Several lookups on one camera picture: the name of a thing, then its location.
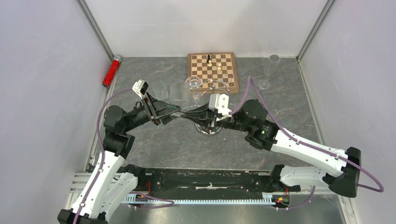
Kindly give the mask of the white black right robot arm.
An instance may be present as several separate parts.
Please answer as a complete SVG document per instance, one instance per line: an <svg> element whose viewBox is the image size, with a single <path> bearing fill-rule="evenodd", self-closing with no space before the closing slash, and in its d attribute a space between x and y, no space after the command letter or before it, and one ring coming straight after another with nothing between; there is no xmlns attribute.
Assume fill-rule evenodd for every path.
<svg viewBox="0 0 396 224"><path fill-rule="evenodd" d="M360 171L361 151L355 147L336 149L301 138L266 119L268 111L257 99L247 100L233 115L223 116L225 107L209 104L183 112L180 117L200 126L222 127L246 132L245 140L259 150L286 154L310 164L307 168L276 165L270 185L275 190L297 185L327 186L332 192L355 198Z"/></svg>

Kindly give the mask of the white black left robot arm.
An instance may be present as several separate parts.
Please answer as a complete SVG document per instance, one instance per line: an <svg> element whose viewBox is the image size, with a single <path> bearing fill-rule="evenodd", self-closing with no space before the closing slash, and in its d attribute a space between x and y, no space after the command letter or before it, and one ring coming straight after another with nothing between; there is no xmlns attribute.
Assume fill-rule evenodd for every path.
<svg viewBox="0 0 396 224"><path fill-rule="evenodd" d="M87 184L70 209L58 214L61 224L107 224L122 200L132 190L145 188L147 179L144 169L128 165L117 182L111 182L127 158L135 137L127 132L147 122L166 124L170 115L181 107L166 103L145 93L132 111L127 112L117 105L102 108L105 137L98 137L101 153Z"/></svg>

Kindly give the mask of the wooden chessboard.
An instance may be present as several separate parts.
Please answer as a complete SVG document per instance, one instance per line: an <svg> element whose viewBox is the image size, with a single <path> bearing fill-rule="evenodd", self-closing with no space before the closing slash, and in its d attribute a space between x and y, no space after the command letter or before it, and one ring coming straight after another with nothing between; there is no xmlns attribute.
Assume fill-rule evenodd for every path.
<svg viewBox="0 0 396 224"><path fill-rule="evenodd" d="M207 55L211 55L212 67L208 67ZM236 66L235 54L233 52L217 53L190 53L187 55L187 78L197 76L201 80L225 78L231 83L231 93L238 93L240 90L239 77ZM217 70L217 65L221 63L222 70Z"/></svg>

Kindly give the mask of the red cylindrical can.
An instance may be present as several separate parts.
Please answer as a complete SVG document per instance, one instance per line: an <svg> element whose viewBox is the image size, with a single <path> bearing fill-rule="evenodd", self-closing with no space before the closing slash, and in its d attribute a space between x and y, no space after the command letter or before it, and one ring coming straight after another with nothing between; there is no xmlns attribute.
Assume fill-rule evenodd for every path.
<svg viewBox="0 0 396 224"><path fill-rule="evenodd" d="M102 82L102 85L106 88L109 88L114 77L117 69L119 68L120 63L122 62L123 57L121 55L115 55L113 57L112 63L109 67L109 70Z"/></svg>

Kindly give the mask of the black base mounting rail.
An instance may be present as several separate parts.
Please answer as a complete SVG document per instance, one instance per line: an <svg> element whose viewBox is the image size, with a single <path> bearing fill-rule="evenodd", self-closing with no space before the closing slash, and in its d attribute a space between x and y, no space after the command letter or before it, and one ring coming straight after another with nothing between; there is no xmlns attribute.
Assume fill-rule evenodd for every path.
<svg viewBox="0 0 396 224"><path fill-rule="evenodd" d="M129 164L117 172L137 175L135 191L171 200L260 199L263 193L301 190L299 185L281 183L278 171L141 168Z"/></svg>

